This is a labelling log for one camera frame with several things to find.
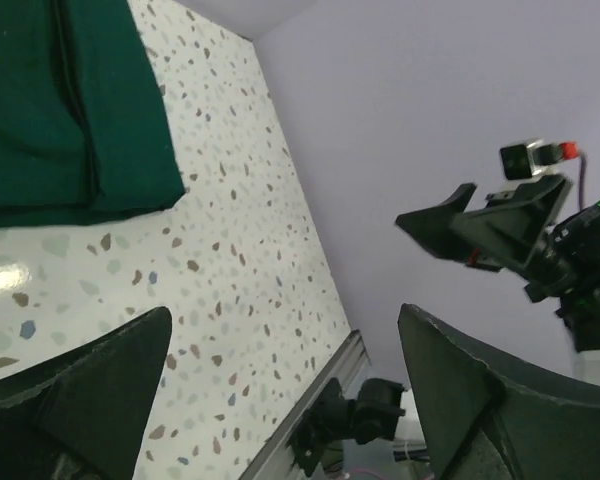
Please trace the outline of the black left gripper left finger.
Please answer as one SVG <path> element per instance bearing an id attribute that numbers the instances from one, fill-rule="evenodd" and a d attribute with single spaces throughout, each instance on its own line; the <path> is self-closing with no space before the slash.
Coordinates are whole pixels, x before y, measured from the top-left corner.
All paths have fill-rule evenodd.
<path id="1" fill-rule="evenodd" d="M 132 478 L 171 333 L 157 307 L 0 379 L 0 480 Z"/>

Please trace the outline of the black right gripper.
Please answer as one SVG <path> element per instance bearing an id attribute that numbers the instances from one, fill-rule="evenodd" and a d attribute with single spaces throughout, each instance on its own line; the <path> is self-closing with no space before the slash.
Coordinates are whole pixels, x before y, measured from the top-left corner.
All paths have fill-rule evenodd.
<path id="1" fill-rule="evenodd" d="M 395 225 L 437 259 L 467 260 L 472 268 L 524 273 L 547 244 L 547 228 L 571 187 L 572 182 L 562 175 L 543 176 L 519 185 L 505 200 L 464 212 L 477 188 L 464 183 L 438 205 L 398 215 Z"/>

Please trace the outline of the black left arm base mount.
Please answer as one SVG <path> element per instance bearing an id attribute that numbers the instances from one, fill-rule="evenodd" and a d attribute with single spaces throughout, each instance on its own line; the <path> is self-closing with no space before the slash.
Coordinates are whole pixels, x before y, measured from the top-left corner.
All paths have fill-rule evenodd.
<path id="1" fill-rule="evenodd" d="M 376 439 L 392 440 L 405 415 L 404 392 L 400 383 L 370 378 L 363 381 L 356 398 L 347 399 L 339 380 L 330 379 L 292 430 L 288 445 L 293 464 L 310 476 L 335 441 L 365 445 Z"/>

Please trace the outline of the dark green surgical cloth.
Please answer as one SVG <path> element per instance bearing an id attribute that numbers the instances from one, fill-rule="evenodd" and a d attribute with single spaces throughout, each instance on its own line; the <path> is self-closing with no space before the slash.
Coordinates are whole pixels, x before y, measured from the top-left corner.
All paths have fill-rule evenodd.
<path id="1" fill-rule="evenodd" d="M 125 1 L 0 1 L 0 228 L 172 208 L 185 187 Z"/>

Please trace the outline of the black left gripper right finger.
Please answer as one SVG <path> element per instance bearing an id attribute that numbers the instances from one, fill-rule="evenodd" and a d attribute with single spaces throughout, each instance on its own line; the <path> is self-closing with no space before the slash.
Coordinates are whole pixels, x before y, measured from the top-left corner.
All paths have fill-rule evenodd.
<path id="1" fill-rule="evenodd" d="M 411 304 L 398 319 L 438 479 L 600 479 L 600 386 L 510 355 Z"/>

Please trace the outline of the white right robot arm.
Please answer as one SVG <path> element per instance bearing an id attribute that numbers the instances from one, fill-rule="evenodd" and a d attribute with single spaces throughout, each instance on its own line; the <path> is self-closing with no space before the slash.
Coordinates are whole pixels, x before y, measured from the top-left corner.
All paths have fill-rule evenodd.
<path id="1" fill-rule="evenodd" d="M 435 258 L 517 274 L 532 303 L 558 299 L 555 314 L 572 340 L 575 376 L 600 386 L 600 200 L 559 221 L 571 186 L 561 174 L 509 182 L 470 211 L 476 186 L 465 183 L 395 224 Z"/>

